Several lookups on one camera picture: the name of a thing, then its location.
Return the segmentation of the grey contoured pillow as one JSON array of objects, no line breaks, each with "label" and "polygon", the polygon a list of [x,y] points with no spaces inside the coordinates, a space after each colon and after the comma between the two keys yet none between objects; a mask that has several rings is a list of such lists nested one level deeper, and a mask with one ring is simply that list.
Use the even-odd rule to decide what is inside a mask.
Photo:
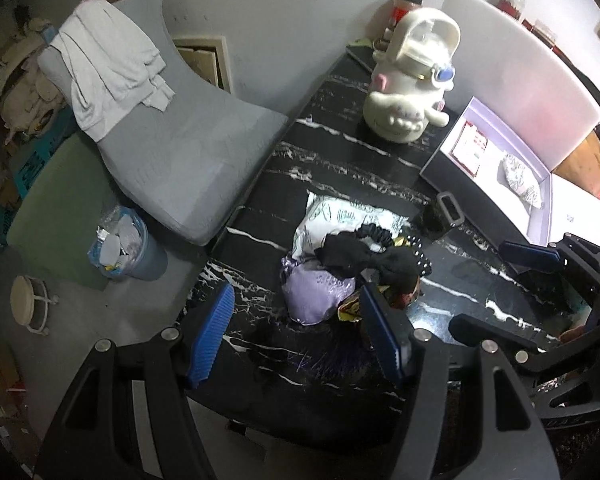
[{"label": "grey contoured pillow", "polygon": [[[161,76],[175,96],[163,112],[135,107],[94,143],[111,177],[137,206],[189,243],[218,234],[270,156],[288,118],[209,84],[183,60],[163,19],[162,0],[111,3],[159,49]],[[70,104],[70,76],[50,45],[43,74]]]}]

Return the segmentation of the purple satin sachet with tassel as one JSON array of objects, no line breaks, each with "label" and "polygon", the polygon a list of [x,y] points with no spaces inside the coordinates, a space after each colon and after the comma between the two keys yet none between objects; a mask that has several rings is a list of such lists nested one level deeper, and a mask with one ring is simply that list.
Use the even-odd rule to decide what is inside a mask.
[{"label": "purple satin sachet with tassel", "polygon": [[354,278],[336,278],[314,258],[299,261],[285,256],[280,284],[289,317],[302,326],[327,320],[355,291]]}]

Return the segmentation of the white open gift box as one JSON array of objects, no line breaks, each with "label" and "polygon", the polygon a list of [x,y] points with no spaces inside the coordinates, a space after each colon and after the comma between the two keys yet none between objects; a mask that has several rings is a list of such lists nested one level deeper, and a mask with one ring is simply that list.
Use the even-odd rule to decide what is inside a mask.
[{"label": "white open gift box", "polygon": [[[465,122],[474,124],[489,141],[475,177],[451,155]],[[515,155],[532,170],[540,185],[541,209],[529,206],[509,189],[501,165],[506,154]],[[551,174],[517,133],[477,98],[469,101],[420,176],[436,191],[451,192],[465,217],[495,247],[506,240],[546,246],[566,234],[600,246],[600,200]]]}]

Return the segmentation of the green cushion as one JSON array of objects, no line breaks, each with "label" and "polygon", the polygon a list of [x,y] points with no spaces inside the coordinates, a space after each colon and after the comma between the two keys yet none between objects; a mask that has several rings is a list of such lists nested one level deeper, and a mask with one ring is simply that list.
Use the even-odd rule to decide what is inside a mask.
[{"label": "green cushion", "polygon": [[53,154],[24,198],[7,233],[7,243],[26,267],[96,290],[108,278],[88,260],[103,214],[119,203],[96,144],[73,133]]}]

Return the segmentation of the red lidded jar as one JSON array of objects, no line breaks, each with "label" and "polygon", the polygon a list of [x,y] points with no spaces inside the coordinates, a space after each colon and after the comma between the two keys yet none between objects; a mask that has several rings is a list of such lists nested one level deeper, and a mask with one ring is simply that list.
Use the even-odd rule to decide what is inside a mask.
[{"label": "red lidded jar", "polygon": [[396,25],[407,13],[422,6],[422,0],[392,0],[392,10],[389,16],[387,29],[393,32]]}]

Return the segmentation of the red white snack packet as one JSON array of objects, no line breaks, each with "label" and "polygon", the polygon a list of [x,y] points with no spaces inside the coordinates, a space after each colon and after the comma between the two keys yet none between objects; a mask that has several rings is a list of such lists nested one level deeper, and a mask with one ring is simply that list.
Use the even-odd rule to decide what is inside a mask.
[{"label": "red white snack packet", "polygon": [[480,169],[483,155],[486,154],[488,139],[471,122],[465,122],[452,150],[452,157],[471,177],[475,177]]}]

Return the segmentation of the blue waste bin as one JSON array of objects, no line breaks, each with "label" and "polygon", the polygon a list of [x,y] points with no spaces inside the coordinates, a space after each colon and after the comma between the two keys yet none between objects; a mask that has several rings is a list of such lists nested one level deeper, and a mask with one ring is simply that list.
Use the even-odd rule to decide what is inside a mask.
[{"label": "blue waste bin", "polygon": [[87,253],[90,263],[110,280],[158,280],[166,272],[168,255],[140,215],[129,207],[115,206],[104,214]]}]

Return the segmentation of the black scrunchie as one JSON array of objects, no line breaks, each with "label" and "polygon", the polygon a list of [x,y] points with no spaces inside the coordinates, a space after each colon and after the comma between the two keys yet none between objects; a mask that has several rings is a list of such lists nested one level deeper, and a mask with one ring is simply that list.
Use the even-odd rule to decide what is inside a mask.
[{"label": "black scrunchie", "polygon": [[375,223],[363,223],[354,232],[359,240],[367,240],[382,249],[394,245],[392,233]]}]

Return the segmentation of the white foam sheet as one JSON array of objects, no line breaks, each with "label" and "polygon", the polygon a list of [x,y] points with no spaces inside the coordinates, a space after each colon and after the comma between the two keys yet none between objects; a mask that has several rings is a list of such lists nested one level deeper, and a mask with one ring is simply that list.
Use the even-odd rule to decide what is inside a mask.
[{"label": "white foam sheet", "polygon": [[486,0],[444,0],[460,26],[454,89],[459,112],[476,98],[553,170],[600,122],[600,107],[576,75],[541,40]]}]

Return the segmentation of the black bow hair clip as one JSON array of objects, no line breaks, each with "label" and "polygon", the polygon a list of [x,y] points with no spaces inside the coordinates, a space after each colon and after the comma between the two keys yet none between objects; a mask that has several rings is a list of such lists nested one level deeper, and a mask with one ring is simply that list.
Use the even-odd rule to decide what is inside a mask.
[{"label": "black bow hair clip", "polygon": [[374,252],[351,233],[328,234],[322,247],[315,249],[315,257],[337,278],[356,278],[365,270],[379,274],[379,284],[402,288],[411,292],[421,278],[407,270],[394,246],[383,252]]}]

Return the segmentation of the gold brown snack bag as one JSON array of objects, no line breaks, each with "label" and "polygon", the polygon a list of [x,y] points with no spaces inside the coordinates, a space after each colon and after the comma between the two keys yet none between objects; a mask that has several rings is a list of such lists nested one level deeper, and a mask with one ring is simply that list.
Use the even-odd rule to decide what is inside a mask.
[{"label": "gold brown snack bag", "polygon": [[[378,285],[378,292],[388,301],[390,307],[396,310],[404,311],[412,304],[422,293],[422,283],[417,281],[411,292],[399,292],[391,286]],[[361,291],[357,290],[347,299],[340,302],[337,309],[337,318],[342,322],[360,322],[362,320],[361,311]]]}]

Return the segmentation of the white green printed bread bag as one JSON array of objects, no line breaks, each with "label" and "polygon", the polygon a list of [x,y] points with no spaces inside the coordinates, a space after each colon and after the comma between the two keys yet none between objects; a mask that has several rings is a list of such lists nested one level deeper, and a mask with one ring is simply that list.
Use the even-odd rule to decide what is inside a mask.
[{"label": "white green printed bread bag", "polygon": [[529,206],[541,209],[543,201],[540,185],[532,170],[513,154],[506,154],[501,165],[509,189]]}]

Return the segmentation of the black rectangular case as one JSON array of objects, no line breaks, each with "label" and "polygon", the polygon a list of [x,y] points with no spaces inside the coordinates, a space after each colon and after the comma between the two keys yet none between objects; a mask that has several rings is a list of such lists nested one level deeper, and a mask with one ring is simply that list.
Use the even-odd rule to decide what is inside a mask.
[{"label": "black rectangular case", "polygon": [[431,235],[443,235],[461,226],[465,219],[463,209],[449,191],[438,193],[422,212],[422,224]]}]

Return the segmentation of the wall vent frame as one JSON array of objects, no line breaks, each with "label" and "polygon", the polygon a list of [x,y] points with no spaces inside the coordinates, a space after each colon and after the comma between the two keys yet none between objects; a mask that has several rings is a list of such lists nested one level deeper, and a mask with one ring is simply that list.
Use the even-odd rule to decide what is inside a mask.
[{"label": "wall vent frame", "polygon": [[181,36],[172,40],[185,63],[198,76],[228,93],[233,92],[230,58],[223,36]]}]

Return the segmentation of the black smartphone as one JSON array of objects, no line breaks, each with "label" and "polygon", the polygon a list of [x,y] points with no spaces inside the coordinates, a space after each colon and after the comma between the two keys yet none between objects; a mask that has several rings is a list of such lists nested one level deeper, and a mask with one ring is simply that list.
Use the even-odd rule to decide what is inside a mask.
[{"label": "black smartphone", "polygon": [[373,73],[377,62],[374,59],[374,49],[369,44],[348,44],[347,54],[353,58],[367,73]]}]

